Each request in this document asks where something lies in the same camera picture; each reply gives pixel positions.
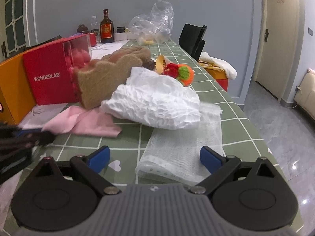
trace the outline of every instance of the red bottle label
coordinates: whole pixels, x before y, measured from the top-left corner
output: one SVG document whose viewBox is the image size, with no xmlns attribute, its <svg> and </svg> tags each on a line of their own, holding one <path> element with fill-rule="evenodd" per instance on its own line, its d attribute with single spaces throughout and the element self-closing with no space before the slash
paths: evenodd
<svg viewBox="0 0 315 236">
<path fill-rule="evenodd" d="M 100 26 L 101 34 L 100 37 L 104 38 L 111 38 L 111 24 L 103 24 Z"/>
</svg>

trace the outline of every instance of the marble floor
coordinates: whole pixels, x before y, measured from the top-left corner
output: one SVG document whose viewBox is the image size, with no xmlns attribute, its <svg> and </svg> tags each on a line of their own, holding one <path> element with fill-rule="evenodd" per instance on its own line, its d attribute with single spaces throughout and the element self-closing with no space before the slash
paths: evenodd
<svg viewBox="0 0 315 236">
<path fill-rule="evenodd" d="M 315 126 L 299 110 L 282 107 L 256 82 L 251 82 L 244 113 L 279 162 L 296 194 L 304 226 L 300 235 L 315 229 Z"/>
</svg>

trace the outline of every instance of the sofa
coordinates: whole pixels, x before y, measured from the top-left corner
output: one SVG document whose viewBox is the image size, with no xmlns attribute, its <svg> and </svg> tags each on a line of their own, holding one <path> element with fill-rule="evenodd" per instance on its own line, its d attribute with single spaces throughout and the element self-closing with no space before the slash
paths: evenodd
<svg viewBox="0 0 315 236">
<path fill-rule="evenodd" d="M 315 119 L 315 75 L 307 73 L 294 100 Z"/>
</svg>

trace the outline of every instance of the table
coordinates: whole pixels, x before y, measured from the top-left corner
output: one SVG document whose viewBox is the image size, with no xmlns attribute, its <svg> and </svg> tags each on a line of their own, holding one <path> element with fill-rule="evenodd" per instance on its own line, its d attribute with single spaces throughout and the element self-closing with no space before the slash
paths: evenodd
<svg viewBox="0 0 315 236">
<path fill-rule="evenodd" d="M 134 40 L 128 41 L 124 46 L 131 47 L 133 45 L 137 45 Z M 265 156 L 285 178 L 272 152 L 250 120 L 239 106 L 232 101 L 229 94 L 193 58 L 171 40 L 160 45 L 150 45 L 148 48 L 154 59 L 163 54 L 174 63 L 189 65 L 195 72 L 192 88 L 198 93 L 200 100 L 221 107 L 222 141 L 226 155 L 235 155 L 243 161 L 255 161 L 259 156 Z M 115 118 L 114 122 L 122 128 L 122 132 L 115 139 L 71 134 L 57 136 L 52 145 L 40 149 L 38 155 L 34 158 L 34 162 L 23 171 L 19 185 L 42 157 L 52 156 L 59 161 L 69 160 L 76 154 L 91 154 L 103 145 L 109 146 L 111 150 L 110 163 L 115 161 L 111 164 L 112 168 L 108 167 L 100 173 L 109 182 L 121 190 L 124 190 L 127 184 L 131 183 L 160 183 L 138 178 L 134 173 L 153 128 L 129 120 Z M 298 213 L 292 227 L 295 231 L 299 231 L 302 226 L 301 215 Z M 17 229 L 11 211 L 7 216 L 4 229 L 9 233 Z"/>
</svg>

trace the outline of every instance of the water bottle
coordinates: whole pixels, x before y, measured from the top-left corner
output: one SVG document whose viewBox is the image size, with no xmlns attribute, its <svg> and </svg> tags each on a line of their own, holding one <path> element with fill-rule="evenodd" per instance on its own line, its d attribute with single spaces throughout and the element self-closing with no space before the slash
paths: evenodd
<svg viewBox="0 0 315 236">
<path fill-rule="evenodd" d="M 100 43 L 100 25 L 97 23 L 96 16 L 92 16 L 91 33 L 95 33 L 96 43 Z"/>
</svg>

